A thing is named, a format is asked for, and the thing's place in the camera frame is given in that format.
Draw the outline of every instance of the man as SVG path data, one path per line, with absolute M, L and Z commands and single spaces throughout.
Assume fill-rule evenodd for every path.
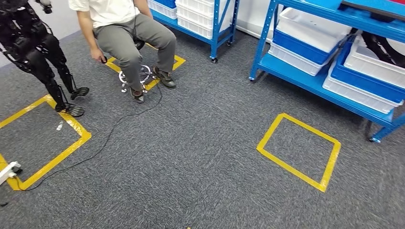
M 133 42 L 134 37 L 158 48 L 158 64 L 153 73 L 165 86 L 175 87 L 171 71 L 176 37 L 153 20 L 147 0 L 69 0 L 69 7 L 77 11 L 92 58 L 105 62 L 101 50 L 115 57 L 138 103 L 143 103 L 145 98 L 139 81 L 142 56 Z

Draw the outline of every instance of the white shirt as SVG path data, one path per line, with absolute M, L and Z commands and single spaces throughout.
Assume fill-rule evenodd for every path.
M 130 21 L 137 14 L 133 0 L 69 0 L 75 11 L 90 11 L 93 28 Z

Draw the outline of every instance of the black robot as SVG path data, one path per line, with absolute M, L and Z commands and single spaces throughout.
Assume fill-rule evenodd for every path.
M 45 13 L 51 13 L 49 0 L 35 0 Z M 46 59 L 51 62 L 74 100 L 85 96 L 89 88 L 77 88 L 66 66 L 66 58 L 52 30 L 38 17 L 28 0 L 0 0 L 0 51 L 18 68 L 33 74 L 56 101 L 55 110 L 74 117 L 84 109 L 68 102 L 62 87 L 57 84 Z

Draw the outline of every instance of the hand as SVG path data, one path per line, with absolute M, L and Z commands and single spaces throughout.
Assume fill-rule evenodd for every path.
M 91 49 L 90 54 L 91 54 L 91 57 L 98 62 L 101 62 L 101 63 L 107 62 L 107 60 L 104 58 L 103 52 L 99 48 Z

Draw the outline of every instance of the stool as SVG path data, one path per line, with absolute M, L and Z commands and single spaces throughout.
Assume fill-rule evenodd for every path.
M 142 40 L 139 40 L 138 38 L 134 37 L 134 43 L 135 46 L 138 50 L 141 50 L 142 47 L 145 45 L 145 42 Z M 144 65 L 141 63 L 141 68 L 139 70 L 139 77 L 140 77 L 140 83 L 142 84 L 143 87 L 143 93 L 148 93 L 145 87 L 145 83 L 148 83 L 150 80 L 155 79 L 155 77 L 152 74 L 152 71 L 147 65 Z M 118 74 L 119 80 L 122 82 L 121 85 L 121 92 L 126 93 L 127 92 L 127 80 L 125 78 L 125 75 L 122 71 L 119 72 Z

